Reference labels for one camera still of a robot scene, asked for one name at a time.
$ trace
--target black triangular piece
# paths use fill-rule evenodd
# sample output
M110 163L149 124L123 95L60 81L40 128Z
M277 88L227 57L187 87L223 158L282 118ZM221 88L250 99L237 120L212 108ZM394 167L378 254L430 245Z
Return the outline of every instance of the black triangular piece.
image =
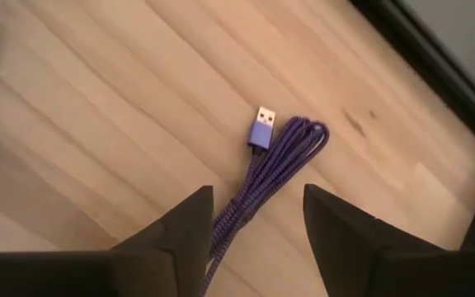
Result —
M202 186L190 197L113 249L148 256L155 248L174 258L178 296L200 292L209 262L214 192Z
M440 251L318 186L305 186L303 213L309 242L331 297L365 296L370 272L383 250Z
M317 186L303 207L331 297L475 296L475 251L445 251Z

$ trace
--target purple connector housing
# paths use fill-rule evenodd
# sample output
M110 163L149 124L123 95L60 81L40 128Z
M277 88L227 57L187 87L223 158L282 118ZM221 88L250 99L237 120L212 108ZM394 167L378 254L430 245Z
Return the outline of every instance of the purple connector housing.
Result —
M261 123L260 121L255 121L254 124L252 124L248 145L255 145L263 149L269 149L271 138L272 126Z

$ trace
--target usb-a plug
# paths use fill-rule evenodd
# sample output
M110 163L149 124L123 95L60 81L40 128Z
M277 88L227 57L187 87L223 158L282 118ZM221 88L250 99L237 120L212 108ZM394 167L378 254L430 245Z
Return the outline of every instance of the usb-a plug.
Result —
M260 107L257 112L256 120L252 124L251 135L248 144L262 149L269 149L272 131L274 129L274 118L276 113Z

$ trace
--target wood grain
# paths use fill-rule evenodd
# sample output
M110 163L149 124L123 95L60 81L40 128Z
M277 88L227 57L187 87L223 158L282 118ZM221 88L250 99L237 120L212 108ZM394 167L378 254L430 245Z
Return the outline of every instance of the wood grain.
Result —
M346 0L0 0L0 251L110 248L205 184L220 211L258 106L332 139L209 295L326 295L305 183L459 247L475 136Z

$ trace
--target purple cable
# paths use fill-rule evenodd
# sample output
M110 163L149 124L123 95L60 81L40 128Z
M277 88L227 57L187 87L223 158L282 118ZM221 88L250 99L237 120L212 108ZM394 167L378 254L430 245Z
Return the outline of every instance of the purple cable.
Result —
M264 158L255 150L242 189L214 221L212 263L203 280L201 296L205 295L238 231L328 140L329 130L323 123L293 117Z

